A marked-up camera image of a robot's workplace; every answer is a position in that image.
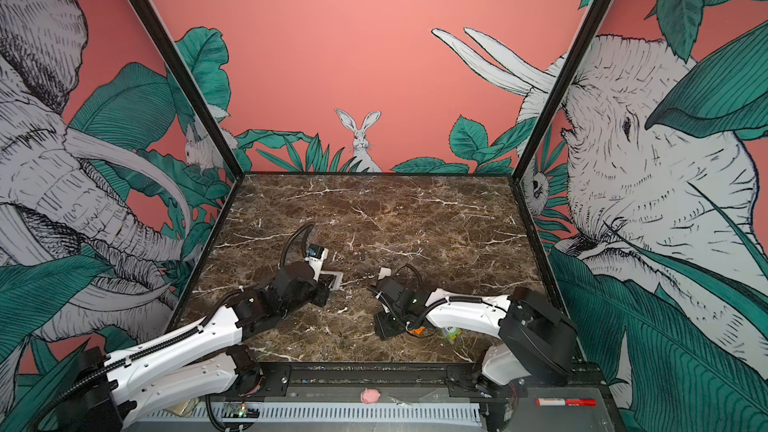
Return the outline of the white red remote control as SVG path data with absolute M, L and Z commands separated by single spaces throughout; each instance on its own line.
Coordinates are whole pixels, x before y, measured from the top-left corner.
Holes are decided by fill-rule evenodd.
M 321 271 L 319 281 L 330 291 L 337 291 L 343 282 L 343 273 L 338 271 Z

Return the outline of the white battery cover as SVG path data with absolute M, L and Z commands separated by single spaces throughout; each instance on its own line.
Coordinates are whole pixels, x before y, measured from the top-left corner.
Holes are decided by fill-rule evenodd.
M 382 280 L 386 277 L 390 277 L 392 275 L 392 270 L 387 267 L 381 267 L 379 274 L 378 274 L 378 280 Z

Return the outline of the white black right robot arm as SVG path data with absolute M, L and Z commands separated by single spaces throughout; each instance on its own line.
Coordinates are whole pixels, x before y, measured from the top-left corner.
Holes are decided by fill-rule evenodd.
M 441 288 L 414 290 L 391 277 L 367 289 L 383 306 L 374 315 L 382 340 L 421 336 L 430 329 L 468 330 L 501 341 L 481 359 L 480 375 L 487 381 L 501 386 L 534 377 L 564 386 L 571 377 L 577 327 L 534 290 L 518 286 L 508 295 L 462 295 Z

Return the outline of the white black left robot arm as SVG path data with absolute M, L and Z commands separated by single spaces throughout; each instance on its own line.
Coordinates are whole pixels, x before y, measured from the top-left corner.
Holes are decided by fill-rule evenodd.
M 240 288 L 190 325 L 107 355 L 79 359 L 72 379 L 28 425 L 30 431 L 122 431 L 196 397 L 249 397 L 269 381 L 245 340 L 306 304 L 324 306 L 336 273 L 319 259 L 281 267 L 265 286 Z

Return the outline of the red white marker pen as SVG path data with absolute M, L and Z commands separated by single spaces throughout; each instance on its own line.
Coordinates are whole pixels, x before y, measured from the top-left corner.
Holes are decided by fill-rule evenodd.
M 537 406 L 541 407 L 596 407 L 596 399 L 591 398 L 544 398 L 535 400 Z

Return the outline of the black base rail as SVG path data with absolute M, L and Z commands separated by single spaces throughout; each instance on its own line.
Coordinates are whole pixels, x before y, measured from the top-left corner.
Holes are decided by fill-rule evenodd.
M 458 398 L 490 400 L 524 397 L 533 388 L 548 387 L 546 381 L 525 377 L 512 385 L 497 385 L 480 377 L 471 363 L 405 362 L 262 362 L 263 378 L 253 397 L 285 397 L 298 387 L 404 387 L 446 389 Z

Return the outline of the black corner frame post left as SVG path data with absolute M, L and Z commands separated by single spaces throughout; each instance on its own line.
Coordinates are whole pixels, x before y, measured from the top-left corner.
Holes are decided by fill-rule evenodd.
M 231 147 L 225 141 L 201 90 L 181 57 L 175 42 L 170 37 L 167 27 L 158 15 L 156 8 L 151 0 L 128 1 L 161 54 L 165 64 L 169 67 L 172 76 L 182 91 L 182 95 L 190 103 L 196 116 L 210 135 L 216 149 L 233 173 L 235 181 L 238 182 L 244 176 L 244 171 L 240 167 Z

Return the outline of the black corner frame post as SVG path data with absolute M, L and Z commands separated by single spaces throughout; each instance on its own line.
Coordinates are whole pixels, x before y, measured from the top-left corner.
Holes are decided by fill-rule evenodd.
M 575 36 L 573 43 L 565 57 L 565 61 L 558 74 L 552 90 L 548 93 L 545 106 L 539 115 L 529 141 L 524 149 L 522 157 L 511 178 L 513 185 L 522 182 L 524 172 L 533 160 L 538 145 L 542 141 L 548 127 L 570 87 L 576 72 L 586 56 L 591 41 L 597 34 L 613 0 L 592 0 L 584 20 Z
M 190 103 L 196 116 L 210 135 L 216 149 L 233 173 L 235 181 L 238 182 L 244 176 L 244 171 L 240 167 L 231 147 L 225 141 L 201 90 L 181 57 L 175 42 L 170 37 L 167 27 L 158 15 L 156 8 L 151 0 L 128 1 L 161 54 L 165 64 L 169 67 L 172 76 L 182 91 L 182 95 Z

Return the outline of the black corner frame post right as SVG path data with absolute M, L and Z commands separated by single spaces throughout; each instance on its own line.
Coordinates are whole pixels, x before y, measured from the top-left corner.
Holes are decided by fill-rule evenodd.
M 529 141 L 524 149 L 522 157 L 511 178 L 513 185 L 522 182 L 524 172 L 533 160 L 538 145 L 542 141 L 548 127 L 570 87 L 576 72 L 586 56 L 591 41 L 597 34 L 613 0 L 592 0 L 584 20 L 575 36 L 573 43 L 565 57 L 565 61 L 558 74 L 552 90 L 548 93 L 545 106 L 539 115 Z

